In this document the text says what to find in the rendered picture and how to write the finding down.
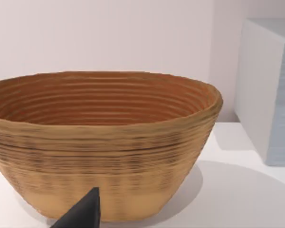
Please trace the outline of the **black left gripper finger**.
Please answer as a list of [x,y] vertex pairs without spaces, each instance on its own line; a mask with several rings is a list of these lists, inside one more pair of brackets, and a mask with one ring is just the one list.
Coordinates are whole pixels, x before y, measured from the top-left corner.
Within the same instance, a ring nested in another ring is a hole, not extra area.
[[99,188],[92,188],[50,228],[100,228]]

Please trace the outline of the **pale grey box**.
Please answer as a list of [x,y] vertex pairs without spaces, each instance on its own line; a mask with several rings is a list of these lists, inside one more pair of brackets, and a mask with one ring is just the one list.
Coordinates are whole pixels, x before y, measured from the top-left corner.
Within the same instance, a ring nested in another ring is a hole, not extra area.
[[285,167],[285,18],[244,22],[234,109],[264,164]]

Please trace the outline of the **brown woven basket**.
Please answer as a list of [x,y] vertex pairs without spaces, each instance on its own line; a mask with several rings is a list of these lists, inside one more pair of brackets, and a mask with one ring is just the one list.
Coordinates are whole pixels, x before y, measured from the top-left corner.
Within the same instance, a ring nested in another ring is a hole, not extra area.
[[187,77],[69,71],[0,80],[0,172],[57,219],[98,187],[102,221],[157,214],[200,155],[223,106]]

